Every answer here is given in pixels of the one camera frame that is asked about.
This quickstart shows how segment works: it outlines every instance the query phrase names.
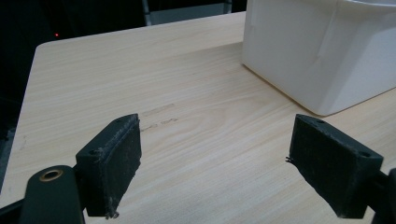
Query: light wood grain surface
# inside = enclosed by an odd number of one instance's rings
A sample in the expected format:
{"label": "light wood grain surface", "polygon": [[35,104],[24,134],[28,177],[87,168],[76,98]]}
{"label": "light wood grain surface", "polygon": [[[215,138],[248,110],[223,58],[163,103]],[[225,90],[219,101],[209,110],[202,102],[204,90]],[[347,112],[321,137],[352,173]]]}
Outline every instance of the light wood grain surface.
{"label": "light wood grain surface", "polygon": [[[88,223],[370,223],[336,217],[285,162],[296,113],[241,64],[245,13],[37,48],[0,206],[34,173],[73,166],[111,120],[138,113],[142,164],[118,211]],[[396,167],[396,90],[324,118]]]}

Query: dark floor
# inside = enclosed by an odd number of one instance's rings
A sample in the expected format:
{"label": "dark floor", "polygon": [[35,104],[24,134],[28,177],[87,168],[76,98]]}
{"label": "dark floor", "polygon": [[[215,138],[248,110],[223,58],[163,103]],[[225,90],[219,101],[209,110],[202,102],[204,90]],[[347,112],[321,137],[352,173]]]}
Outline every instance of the dark floor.
{"label": "dark floor", "polygon": [[15,131],[15,128],[8,130],[7,138],[0,140],[0,193],[6,175],[9,153],[11,152]]}

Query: screw hole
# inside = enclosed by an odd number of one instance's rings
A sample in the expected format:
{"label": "screw hole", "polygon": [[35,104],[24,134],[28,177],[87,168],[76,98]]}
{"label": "screw hole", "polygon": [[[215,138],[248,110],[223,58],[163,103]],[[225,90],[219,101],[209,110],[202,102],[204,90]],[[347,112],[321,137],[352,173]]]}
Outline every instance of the screw hole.
{"label": "screw hole", "polygon": [[42,182],[50,182],[54,179],[59,178],[64,173],[62,170],[50,170],[40,176],[40,181]]}

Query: white plastic box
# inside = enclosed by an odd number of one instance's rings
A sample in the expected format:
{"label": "white plastic box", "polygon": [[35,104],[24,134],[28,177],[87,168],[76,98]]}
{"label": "white plastic box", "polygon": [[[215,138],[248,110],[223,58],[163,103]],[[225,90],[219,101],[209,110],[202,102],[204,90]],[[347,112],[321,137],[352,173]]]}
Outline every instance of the white plastic box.
{"label": "white plastic box", "polygon": [[243,63],[319,115],[396,87],[396,0],[248,0]]}

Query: scratch mark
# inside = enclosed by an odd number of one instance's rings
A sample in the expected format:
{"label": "scratch mark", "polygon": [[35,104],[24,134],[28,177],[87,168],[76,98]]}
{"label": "scratch mark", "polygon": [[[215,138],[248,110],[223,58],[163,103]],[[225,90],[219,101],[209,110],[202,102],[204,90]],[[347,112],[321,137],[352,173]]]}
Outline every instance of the scratch mark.
{"label": "scratch mark", "polygon": [[152,110],[143,112],[142,115],[143,115],[144,117],[147,117],[147,116],[150,116],[150,115],[153,115],[153,114],[158,114],[158,113],[160,113],[161,111],[164,111],[164,110],[166,110],[166,109],[172,108],[172,107],[174,107],[174,106],[175,106],[174,104],[164,105],[164,106],[161,106],[161,107],[158,107],[158,108],[155,108],[155,109],[152,109]]}
{"label": "scratch mark", "polygon": [[177,121],[177,119],[165,120],[165,121],[162,121],[161,124],[167,124],[167,123],[170,123],[170,122],[172,122],[172,121]]}
{"label": "scratch mark", "polygon": [[142,129],[140,129],[140,132],[142,133],[142,132],[145,132],[145,131],[148,130],[148,129],[157,128],[157,127],[158,127],[158,124],[151,124],[151,125],[148,126],[147,128],[142,128]]}
{"label": "scratch mark", "polygon": [[20,147],[20,151],[24,150],[25,146],[26,146],[26,135],[23,136],[23,143],[22,146]]}

